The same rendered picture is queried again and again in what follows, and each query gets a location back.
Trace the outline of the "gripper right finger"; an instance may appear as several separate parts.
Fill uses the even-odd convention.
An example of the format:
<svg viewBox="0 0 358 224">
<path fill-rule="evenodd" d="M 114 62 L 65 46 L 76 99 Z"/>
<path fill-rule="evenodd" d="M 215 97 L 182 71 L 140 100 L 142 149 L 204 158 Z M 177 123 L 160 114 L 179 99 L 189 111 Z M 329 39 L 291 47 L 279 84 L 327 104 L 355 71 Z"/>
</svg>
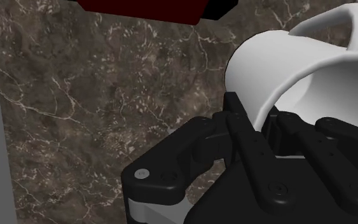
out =
<svg viewBox="0 0 358 224">
<path fill-rule="evenodd" d="M 277 125 L 298 144 L 337 205 L 358 216 L 358 170 L 322 133 L 308 128 L 298 115 L 283 112 Z"/>
</svg>

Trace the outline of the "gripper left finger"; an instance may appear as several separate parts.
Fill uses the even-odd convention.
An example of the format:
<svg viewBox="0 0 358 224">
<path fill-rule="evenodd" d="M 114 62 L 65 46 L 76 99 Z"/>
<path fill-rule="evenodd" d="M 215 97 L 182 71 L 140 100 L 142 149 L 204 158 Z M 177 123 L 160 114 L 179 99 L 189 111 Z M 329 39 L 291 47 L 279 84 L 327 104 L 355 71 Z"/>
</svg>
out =
<svg viewBox="0 0 358 224">
<path fill-rule="evenodd" d="M 220 159 L 225 171 L 191 205 L 186 189 Z M 190 119 L 126 166 L 121 182 L 128 216 L 291 212 L 291 180 L 234 92 L 224 94 L 222 111 Z"/>
</svg>

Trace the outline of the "white mug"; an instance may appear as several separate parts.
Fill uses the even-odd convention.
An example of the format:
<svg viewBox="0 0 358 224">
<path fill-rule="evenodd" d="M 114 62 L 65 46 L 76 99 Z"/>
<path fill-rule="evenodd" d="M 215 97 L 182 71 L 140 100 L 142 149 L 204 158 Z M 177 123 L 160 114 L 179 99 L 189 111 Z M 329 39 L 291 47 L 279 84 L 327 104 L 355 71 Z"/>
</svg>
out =
<svg viewBox="0 0 358 224">
<path fill-rule="evenodd" d="M 255 130 L 272 108 L 306 123 L 333 117 L 358 126 L 358 3 L 309 18 L 290 31 L 245 40 L 225 71 Z"/>
</svg>

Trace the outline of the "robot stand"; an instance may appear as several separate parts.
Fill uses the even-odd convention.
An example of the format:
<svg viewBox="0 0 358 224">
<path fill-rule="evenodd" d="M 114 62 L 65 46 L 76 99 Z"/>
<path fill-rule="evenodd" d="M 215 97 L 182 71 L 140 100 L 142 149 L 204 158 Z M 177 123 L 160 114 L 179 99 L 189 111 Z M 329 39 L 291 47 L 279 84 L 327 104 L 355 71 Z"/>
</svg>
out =
<svg viewBox="0 0 358 224">
<path fill-rule="evenodd" d="M 84 10 L 178 24 L 196 25 L 201 19 L 219 20 L 238 0 L 69 0 Z"/>
</svg>

